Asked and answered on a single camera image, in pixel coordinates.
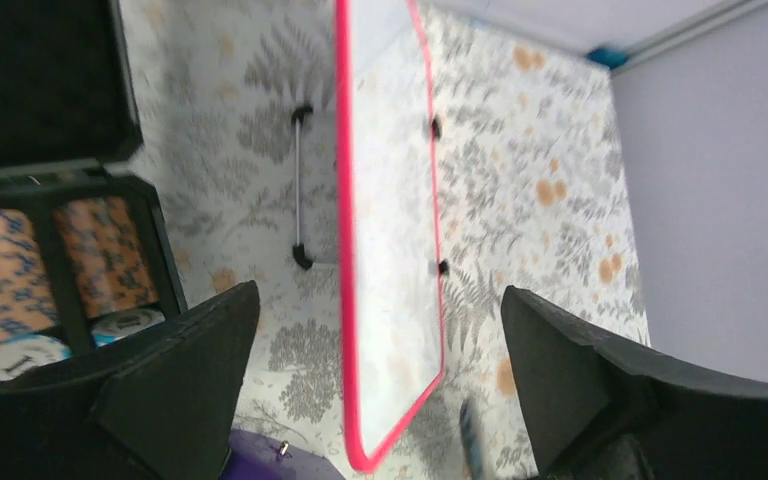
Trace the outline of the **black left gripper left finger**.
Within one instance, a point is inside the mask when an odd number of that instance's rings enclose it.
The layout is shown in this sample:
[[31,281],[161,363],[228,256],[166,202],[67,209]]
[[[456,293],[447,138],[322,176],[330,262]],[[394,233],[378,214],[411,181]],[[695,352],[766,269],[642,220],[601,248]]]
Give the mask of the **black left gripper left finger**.
[[0,381],[0,479],[218,478],[259,313],[244,282]]

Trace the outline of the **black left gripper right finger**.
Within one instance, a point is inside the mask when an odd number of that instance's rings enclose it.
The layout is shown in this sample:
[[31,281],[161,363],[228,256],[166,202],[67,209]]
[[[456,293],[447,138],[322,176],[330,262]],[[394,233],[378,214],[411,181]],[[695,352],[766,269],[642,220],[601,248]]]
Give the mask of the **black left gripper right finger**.
[[508,287],[501,320],[538,472],[768,479],[768,383],[707,369]]

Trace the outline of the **grey eraser cloth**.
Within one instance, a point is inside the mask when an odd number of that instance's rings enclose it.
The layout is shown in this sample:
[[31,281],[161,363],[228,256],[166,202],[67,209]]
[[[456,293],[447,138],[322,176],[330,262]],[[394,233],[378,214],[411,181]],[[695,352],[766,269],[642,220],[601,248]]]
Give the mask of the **grey eraser cloth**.
[[479,411],[472,399],[465,399],[459,411],[460,441],[465,465],[472,480],[490,478],[485,460],[485,444]]

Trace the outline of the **pink framed whiteboard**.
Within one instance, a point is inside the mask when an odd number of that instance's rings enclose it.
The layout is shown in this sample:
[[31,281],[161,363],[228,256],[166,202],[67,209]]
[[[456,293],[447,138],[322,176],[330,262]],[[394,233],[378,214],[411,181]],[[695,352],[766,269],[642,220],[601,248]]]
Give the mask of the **pink framed whiteboard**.
[[430,53],[413,1],[336,5],[344,432],[377,470],[444,370]]

